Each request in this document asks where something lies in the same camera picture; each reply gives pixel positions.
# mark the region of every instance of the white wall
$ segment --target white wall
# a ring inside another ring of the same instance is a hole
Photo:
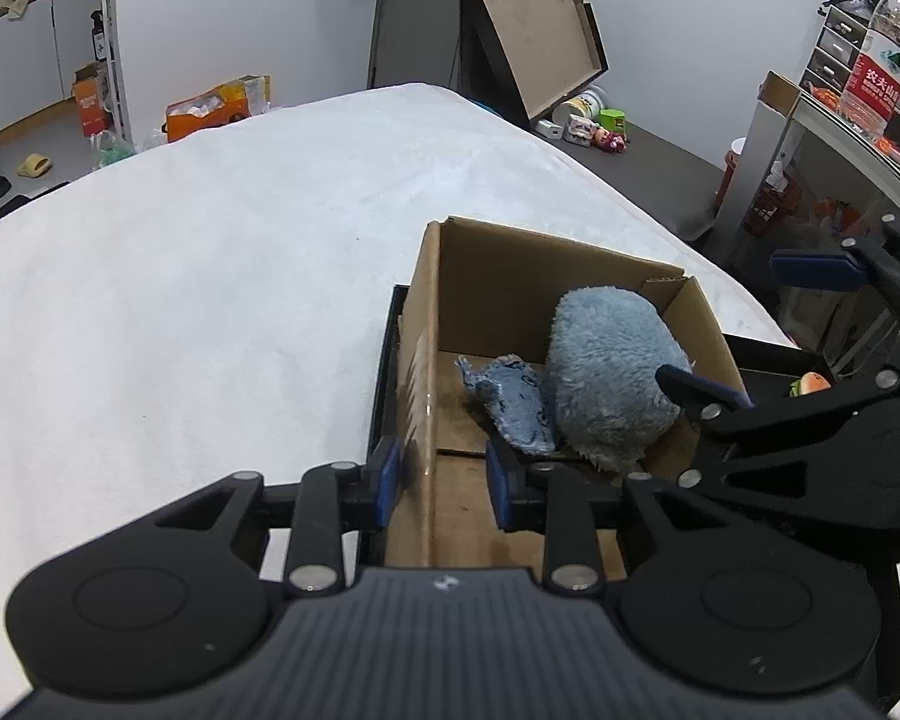
[[[767,71],[799,82],[823,22],[823,0],[591,1],[614,107],[721,167]]]
[[[365,88],[376,0],[113,0],[134,141],[166,107],[245,74],[274,103]]]

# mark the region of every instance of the green container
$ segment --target green container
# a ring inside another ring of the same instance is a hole
[[[626,114],[615,108],[604,108],[597,114],[597,124],[610,132],[621,132],[626,135]]]

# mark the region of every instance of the red label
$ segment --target red label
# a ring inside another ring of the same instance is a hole
[[[853,64],[847,90],[874,109],[885,122],[890,120],[893,107],[900,99],[900,82],[864,52],[860,52]]]

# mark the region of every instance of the water bottle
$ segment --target water bottle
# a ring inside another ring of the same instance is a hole
[[[900,0],[881,0],[837,111],[876,141],[900,97]]]

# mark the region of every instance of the bottle label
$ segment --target bottle label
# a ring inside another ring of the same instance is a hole
[[[864,45],[845,88],[888,122],[900,99],[900,46],[886,35],[866,30]]]

